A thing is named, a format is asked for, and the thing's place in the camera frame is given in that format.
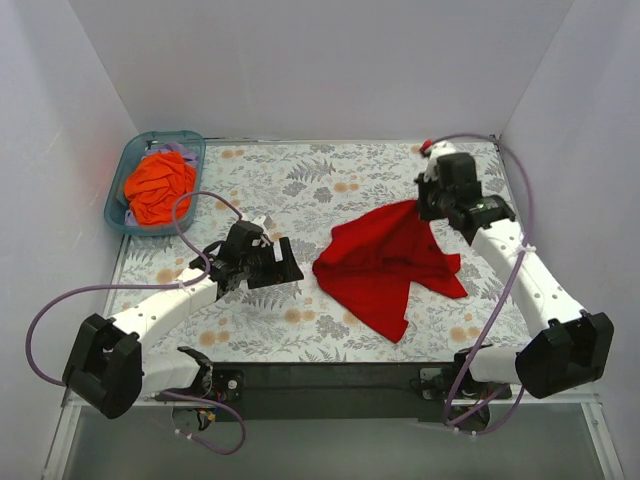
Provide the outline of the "red t shirt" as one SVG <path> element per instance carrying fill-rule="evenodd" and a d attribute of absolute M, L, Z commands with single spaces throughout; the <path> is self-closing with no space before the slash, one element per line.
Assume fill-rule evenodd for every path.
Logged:
<path fill-rule="evenodd" d="M 410 286 L 450 299 L 467 296 L 457 278 L 458 254 L 439 248 L 417 202 L 376 208 L 331 230 L 331 242 L 312 266 L 319 287 L 387 340 L 404 336 Z"/>

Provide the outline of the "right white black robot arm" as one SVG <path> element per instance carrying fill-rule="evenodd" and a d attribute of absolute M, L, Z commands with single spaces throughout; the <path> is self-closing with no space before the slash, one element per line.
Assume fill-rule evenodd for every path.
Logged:
<path fill-rule="evenodd" d="M 523 348 L 459 352 L 462 387 L 517 384 L 541 399 L 599 380 L 614 334 L 609 317 L 588 312 L 560 286 L 526 241 L 507 202 L 483 193 L 469 153 L 442 141 L 421 154 L 428 161 L 415 180 L 421 219 L 445 219 L 464 237 L 504 283 L 531 337 Z"/>

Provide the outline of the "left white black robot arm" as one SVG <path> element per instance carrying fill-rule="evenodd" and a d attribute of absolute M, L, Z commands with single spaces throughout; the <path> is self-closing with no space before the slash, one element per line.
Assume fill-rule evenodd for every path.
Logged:
<path fill-rule="evenodd" d="M 288 238 L 271 241 L 261 226 L 238 220 L 226 239 L 207 246 L 174 284 L 111 317 L 93 314 L 84 320 L 63 382 L 108 419 L 123 415 L 139 397 L 227 398 L 226 385 L 205 354 L 180 347 L 153 355 L 151 347 L 241 285 L 259 289 L 303 278 Z"/>

